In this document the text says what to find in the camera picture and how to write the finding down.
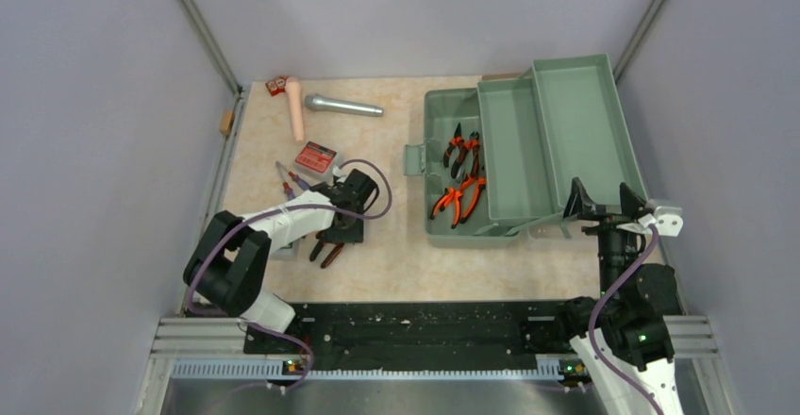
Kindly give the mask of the orange black small pliers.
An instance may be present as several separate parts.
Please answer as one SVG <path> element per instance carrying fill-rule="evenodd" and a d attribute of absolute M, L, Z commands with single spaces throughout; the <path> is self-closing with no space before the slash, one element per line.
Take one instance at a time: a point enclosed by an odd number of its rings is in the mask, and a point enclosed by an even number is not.
<path fill-rule="evenodd" d="M 461 123 L 458 123 L 455 128 L 453 138 L 448 142 L 445 151 L 442 154 L 442 165 L 444 168 L 449 167 L 453 152 L 459 149 L 463 143 L 464 139 L 461 133 Z"/>

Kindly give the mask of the clear green small case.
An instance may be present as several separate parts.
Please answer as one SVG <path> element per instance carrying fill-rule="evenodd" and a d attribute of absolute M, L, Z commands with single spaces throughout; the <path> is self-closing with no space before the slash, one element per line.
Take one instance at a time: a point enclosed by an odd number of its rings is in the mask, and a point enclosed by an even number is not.
<path fill-rule="evenodd" d="M 299 242 L 294 241 L 284 247 L 275 249 L 270 254 L 270 260 L 294 261 L 298 256 Z"/>

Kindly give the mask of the orange black cutting pliers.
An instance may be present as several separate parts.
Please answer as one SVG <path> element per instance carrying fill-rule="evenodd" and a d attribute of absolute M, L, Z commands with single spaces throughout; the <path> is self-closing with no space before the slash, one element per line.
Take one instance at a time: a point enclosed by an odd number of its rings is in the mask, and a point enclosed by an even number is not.
<path fill-rule="evenodd" d="M 465 181 L 469 176 L 477 176 L 479 161 L 480 134 L 472 132 L 468 139 L 462 140 L 458 146 L 458 156 L 451 164 L 451 177 L 457 182 Z"/>

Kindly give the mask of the red handled screwdriver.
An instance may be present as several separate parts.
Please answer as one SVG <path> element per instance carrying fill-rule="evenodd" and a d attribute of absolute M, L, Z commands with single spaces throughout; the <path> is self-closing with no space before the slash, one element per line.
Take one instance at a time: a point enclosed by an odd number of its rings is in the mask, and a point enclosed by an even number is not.
<path fill-rule="evenodd" d="M 285 170 L 284 166 L 279 161 L 276 161 L 275 162 L 275 167 L 276 167 L 278 176 L 279 176 L 279 178 L 281 180 L 282 190 L 283 190 L 283 193 L 284 193 L 285 197 L 288 200 L 294 199 L 295 198 L 294 190 L 292 189 L 290 183 L 288 182 L 287 173 L 286 173 L 286 170 Z"/>

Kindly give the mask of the red labelled small box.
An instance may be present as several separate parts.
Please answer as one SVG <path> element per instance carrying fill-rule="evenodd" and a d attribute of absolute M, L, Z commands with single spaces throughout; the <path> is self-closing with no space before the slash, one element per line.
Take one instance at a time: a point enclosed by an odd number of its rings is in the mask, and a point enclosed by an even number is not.
<path fill-rule="evenodd" d="M 314 141 L 308 141 L 292 162 L 298 173 L 316 180 L 329 179 L 341 164 L 342 155 L 338 151 Z"/>

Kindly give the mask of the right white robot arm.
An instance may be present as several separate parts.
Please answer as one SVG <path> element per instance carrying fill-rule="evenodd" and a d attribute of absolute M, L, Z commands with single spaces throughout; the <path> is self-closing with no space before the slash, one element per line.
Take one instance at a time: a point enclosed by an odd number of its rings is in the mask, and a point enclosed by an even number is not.
<path fill-rule="evenodd" d="M 646 200 L 626 183 L 620 205 L 601 205 L 574 178 L 563 212 L 596 238 L 599 299 L 563 303 L 553 325 L 556 344 L 575 351 L 608 414 L 681 414 L 675 348 L 665 321 L 676 307 L 675 269 L 650 261 L 661 239 L 678 236 L 683 210 Z"/>

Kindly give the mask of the orange black combination pliers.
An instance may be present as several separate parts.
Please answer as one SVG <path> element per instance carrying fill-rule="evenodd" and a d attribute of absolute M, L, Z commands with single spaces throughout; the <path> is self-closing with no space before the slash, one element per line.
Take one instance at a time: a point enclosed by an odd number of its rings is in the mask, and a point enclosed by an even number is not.
<path fill-rule="evenodd" d="M 450 228 L 456 229 L 460 224 L 466 223 L 471 218 L 486 186 L 487 180 L 485 177 L 468 175 L 456 186 L 446 187 L 443 194 L 431 208 L 428 218 L 433 221 L 440 212 L 444 212 L 448 207 L 452 206 L 454 216 Z M 472 197 L 467 204 L 464 204 L 463 197 L 469 189 L 473 190 Z"/>

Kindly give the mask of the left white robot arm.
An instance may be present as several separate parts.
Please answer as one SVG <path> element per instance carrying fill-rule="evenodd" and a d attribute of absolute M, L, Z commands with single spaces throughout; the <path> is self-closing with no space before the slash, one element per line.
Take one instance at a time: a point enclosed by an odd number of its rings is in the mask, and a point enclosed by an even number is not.
<path fill-rule="evenodd" d="M 301 343 L 303 328 L 293 320 L 294 308 L 263 287 L 269 257 L 313 235 L 309 259 L 317 259 L 331 244 L 333 250 L 321 263 L 328 267 L 344 245 L 363 242 L 365 210 L 378 193 L 370 176 L 353 170 L 261 213 L 220 211 L 201 236 L 183 281 L 225 315 L 267 329 L 267 341 L 290 352 Z"/>

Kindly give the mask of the green plastic tool box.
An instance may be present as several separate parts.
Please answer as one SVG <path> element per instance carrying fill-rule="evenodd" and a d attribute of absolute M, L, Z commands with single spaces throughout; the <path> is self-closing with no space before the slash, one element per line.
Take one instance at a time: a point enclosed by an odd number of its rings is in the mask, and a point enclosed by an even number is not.
<path fill-rule="evenodd" d="M 522 75 L 424 97 L 424 140 L 404 151 L 404 172 L 424 180 L 424 228 L 439 248 L 502 248 L 523 230 L 560 221 L 571 183 L 609 205 L 628 185 L 646 195 L 607 55 L 537 59 Z M 443 154 L 456 131 L 477 133 L 488 187 L 454 225 L 434 214 L 452 184 Z"/>

